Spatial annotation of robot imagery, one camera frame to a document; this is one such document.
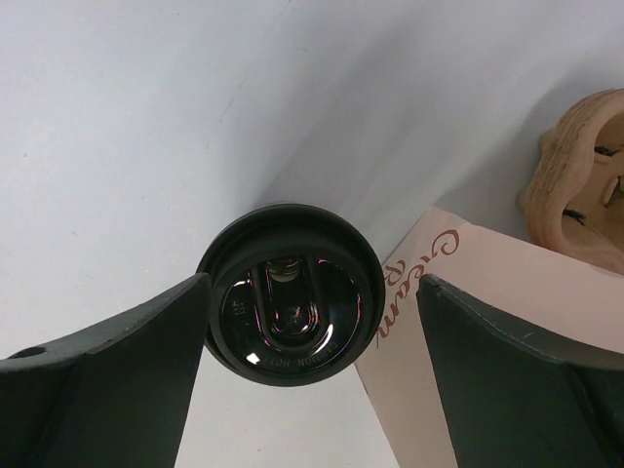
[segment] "white backdrop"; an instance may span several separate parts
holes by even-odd
[[[0,356],[194,272],[274,201],[387,256],[431,204],[523,237],[540,133],[624,83],[621,0],[0,0]],[[179,467],[396,467],[353,369],[204,356]]]

